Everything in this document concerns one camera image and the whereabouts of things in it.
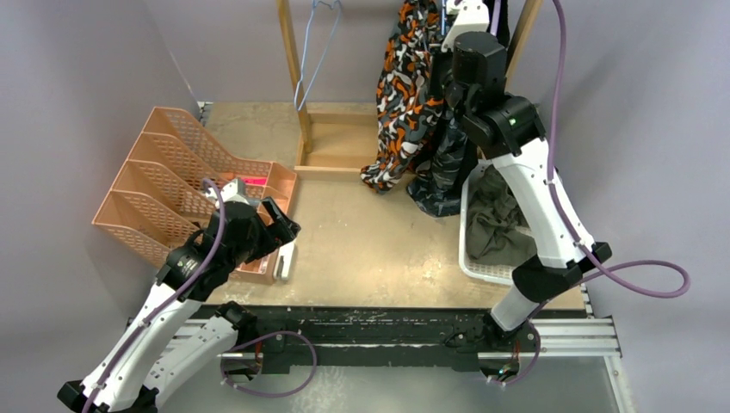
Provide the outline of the white stapler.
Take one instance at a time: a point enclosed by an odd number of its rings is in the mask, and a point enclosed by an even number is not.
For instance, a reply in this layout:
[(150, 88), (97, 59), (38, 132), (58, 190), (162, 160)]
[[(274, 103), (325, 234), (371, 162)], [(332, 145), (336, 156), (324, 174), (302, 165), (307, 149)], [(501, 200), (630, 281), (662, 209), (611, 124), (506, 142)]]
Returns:
[(296, 251), (295, 242), (287, 243), (278, 250), (275, 262), (274, 279), (279, 282), (290, 280), (291, 268), (293, 266)]

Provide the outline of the orange camouflage shorts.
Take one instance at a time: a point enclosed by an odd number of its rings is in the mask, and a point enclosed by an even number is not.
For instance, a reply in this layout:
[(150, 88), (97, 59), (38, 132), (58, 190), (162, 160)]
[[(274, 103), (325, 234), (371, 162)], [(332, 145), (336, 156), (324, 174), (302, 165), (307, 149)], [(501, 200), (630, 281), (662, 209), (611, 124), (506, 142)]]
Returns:
[(384, 194), (395, 187), (427, 145), (444, 110), (430, 91), (433, 52), (440, 36), (435, 1), (404, 1), (388, 36), (376, 84), (377, 154), (360, 179)]

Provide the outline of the peach plastic file organizer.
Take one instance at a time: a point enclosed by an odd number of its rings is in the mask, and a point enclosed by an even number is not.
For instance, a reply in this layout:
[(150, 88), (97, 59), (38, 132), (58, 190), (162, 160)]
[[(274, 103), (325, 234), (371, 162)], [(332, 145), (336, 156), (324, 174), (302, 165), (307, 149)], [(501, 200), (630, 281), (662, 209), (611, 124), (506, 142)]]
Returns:
[(169, 252), (209, 221), (213, 201), (203, 181), (218, 187), (242, 177), (267, 178), (246, 185), (252, 200), (272, 197), (288, 213), (297, 174), (280, 163), (233, 156), (188, 111), (155, 107), (121, 166), (92, 222), (159, 267)]

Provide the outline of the blue wire hanger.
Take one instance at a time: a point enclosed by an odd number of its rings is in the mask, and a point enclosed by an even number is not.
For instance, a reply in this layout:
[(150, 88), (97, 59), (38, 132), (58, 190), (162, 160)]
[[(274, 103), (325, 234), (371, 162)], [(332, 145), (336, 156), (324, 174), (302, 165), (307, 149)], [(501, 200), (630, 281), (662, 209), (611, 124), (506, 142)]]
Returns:
[[(334, 17), (331, 23), (330, 31), (322, 46), (320, 55), (315, 58), (310, 51), (310, 45), (314, 40), (312, 29), (320, 10), (328, 10)], [(343, 14), (343, 5), (339, 0), (336, 1), (311, 1), (310, 14), (308, 16), (304, 31), (304, 46), (302, 47), (300, 62), (295, 66), (299, 70), (299, 74), (294, 79), (294, 108), (297, 112), (302, 112), (305, 108), (307, 99), (311, 90), (316, 83), (319, 72), (325, 62), (325, 58), (331, 47), (331, 43), (336, 37), (339, 22)]]

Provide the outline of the olive green shorts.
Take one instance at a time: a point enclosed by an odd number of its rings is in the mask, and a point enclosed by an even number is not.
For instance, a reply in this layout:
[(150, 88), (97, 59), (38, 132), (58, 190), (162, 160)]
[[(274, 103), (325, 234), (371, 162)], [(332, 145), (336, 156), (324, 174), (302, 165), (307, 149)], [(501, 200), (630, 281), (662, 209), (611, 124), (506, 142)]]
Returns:
[(535, 240), (519, 228), (527, 224), (506, 180), (489, 166), (471, 185), (467, 203), (466, 252), (481, 265), (517, 267), (536, 253)]

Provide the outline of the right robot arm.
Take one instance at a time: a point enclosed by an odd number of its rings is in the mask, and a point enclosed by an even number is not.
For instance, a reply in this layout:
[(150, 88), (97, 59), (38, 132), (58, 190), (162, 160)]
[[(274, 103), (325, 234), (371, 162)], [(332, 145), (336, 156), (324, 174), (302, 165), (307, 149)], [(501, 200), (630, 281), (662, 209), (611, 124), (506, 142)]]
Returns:
[(508, 53), (491, 28), (498, 12), (481, 1), (448, 1), (445, 9), (454, 18), (441, 44), (448, 66), (435, 81), (467, 138), (506, 181), (535, 240), (536, 252), (513, 270), (510, 290), (484, 317), (486, 344), (503, 350), (536, 308), (572, 288), (612, 251), (574, 211), (549, 159), (536, 106), (505, 89)]

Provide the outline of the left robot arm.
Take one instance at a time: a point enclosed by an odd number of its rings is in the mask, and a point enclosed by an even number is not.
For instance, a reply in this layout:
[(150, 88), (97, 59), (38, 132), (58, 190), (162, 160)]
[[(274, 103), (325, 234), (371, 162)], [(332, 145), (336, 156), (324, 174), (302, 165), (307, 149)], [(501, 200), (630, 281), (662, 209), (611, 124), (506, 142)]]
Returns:
[(191, 337), (168, 348), (234, 269), (292, 243), (300, 232), (273, 198), (251, 203), (242, 180), (223, 188), (204, 182), (215, 198), (207, 227), (167, 255), (138, 314), (99, 365), (84, 379), (61, 386), (57, 398), (69, 410), (157, 412), (215, 356), (256, 343), (257, 317), (230, 301)]

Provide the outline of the purple hanger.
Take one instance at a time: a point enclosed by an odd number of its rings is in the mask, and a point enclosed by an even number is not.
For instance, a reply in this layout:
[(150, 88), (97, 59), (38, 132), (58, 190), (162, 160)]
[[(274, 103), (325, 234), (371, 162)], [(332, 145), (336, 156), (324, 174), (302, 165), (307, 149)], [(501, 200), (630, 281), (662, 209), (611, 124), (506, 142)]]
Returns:
[(500, 16), (501, 16), (501, 7), (502, 7), (502, 1), (494, 0), (493, 7), (492, 7), (492, 18), (491, 18), (491, 23), (490, 23), (490, 33), (493, 36), (497, 36), (497, 34), (498, 34), (499, 21), (500, 21)]

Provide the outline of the grey camouflage shorts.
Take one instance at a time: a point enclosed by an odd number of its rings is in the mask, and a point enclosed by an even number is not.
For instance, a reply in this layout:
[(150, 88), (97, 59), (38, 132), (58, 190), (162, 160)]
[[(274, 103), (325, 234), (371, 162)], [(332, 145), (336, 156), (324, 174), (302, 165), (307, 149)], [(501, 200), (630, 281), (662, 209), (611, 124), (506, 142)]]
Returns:
[(423, 213), (454, 216), (460, 213), (462, 185), (477, 164), (477, 149), (452, 108), (436, 123), (434, 139), (436, 147), (418, 159), (416, 177), (406, 192)]

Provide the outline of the black garment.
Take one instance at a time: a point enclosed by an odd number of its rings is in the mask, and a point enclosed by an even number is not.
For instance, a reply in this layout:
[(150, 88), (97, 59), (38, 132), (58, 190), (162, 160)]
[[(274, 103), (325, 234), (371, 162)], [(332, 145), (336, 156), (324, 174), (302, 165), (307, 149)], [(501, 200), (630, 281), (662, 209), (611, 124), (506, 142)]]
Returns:
[[(502, 7), (501, 7), (501, 16), (499, 21), (499, 28), (498, 28), (498, 34), (497, 36), (494, 36), (498, 43), (503, 46), (505, 49), (507, 49), (510, 46), (510, 24), (509, 24), (509, 1), (508, 0), (501, 0), (502, 1)], [(493, 7), (494, 1), (487, 1), (486, 5), (489, 7), (489, 10), (491, 11), (491, 18), (492, 18), (492, 7)]]

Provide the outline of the pink highlighter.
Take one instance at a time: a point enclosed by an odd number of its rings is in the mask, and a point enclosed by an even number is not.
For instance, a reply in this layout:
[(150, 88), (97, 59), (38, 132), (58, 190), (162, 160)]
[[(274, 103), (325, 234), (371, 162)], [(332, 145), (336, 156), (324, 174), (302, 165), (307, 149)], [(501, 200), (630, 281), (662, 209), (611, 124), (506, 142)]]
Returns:
[(267, 178), (260, 178), (260, 177), (242, 177), (241, 180), (246, 185), (257, 185), (257, 186), (265, 186), (268, 182)]

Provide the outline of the wooden clothes rack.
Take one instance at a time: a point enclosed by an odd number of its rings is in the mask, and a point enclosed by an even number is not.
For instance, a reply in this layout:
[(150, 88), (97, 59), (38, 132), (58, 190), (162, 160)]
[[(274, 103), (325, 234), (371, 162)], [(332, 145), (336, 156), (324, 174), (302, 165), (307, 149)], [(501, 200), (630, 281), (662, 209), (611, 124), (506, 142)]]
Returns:
[(289, 2), (276, 5), (300, 125), (294, 170), (304, 179), (356, 181), (361, 167), (374, 161), (374, 111), (348, 110), (342, 103), (332, 103), (324, 110), (306, 108), (300, 84), (304, 58), (297, 50)]

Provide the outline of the white plastic basket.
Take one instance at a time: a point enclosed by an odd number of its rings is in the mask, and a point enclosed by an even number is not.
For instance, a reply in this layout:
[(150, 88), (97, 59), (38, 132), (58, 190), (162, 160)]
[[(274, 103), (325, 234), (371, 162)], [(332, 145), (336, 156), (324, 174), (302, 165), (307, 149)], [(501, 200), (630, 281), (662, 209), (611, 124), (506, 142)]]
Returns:
[(474, 262), (467, 253), (467, 207), (468, 202), (473, 194), (470, 189), (470, 185), (478, 181), (483, 176), (484, 171), (490, 165), (490, 161), (479, 160), (477, 166), (474, 167), (473, 170), (469, 173), (467, 180), (463, 183), (461, 188), (458, 263), (461, 271), (468, 277), (488, 283), (498, 284), (502, 286), (510, 286), (512, 284), (512, 269), (510, 267), (478, 264)]

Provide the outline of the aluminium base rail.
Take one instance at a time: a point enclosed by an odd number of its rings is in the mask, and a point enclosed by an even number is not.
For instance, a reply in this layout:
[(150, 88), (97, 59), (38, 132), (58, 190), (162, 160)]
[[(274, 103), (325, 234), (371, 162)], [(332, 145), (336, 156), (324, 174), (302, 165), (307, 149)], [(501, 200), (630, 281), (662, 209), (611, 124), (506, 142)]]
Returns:
[(235, 343), (262, 337), (247, 349), (216, 348), (206, 361), (233, 373), (288, 373), (291, 367), (448, 367), (486, 377), (512, 376), (541, 358), (621, 355), (614, 323), (583, 311), (544, 310), (512, 337), (483, 332), (476, 308), (248, 305), (249, 325)]

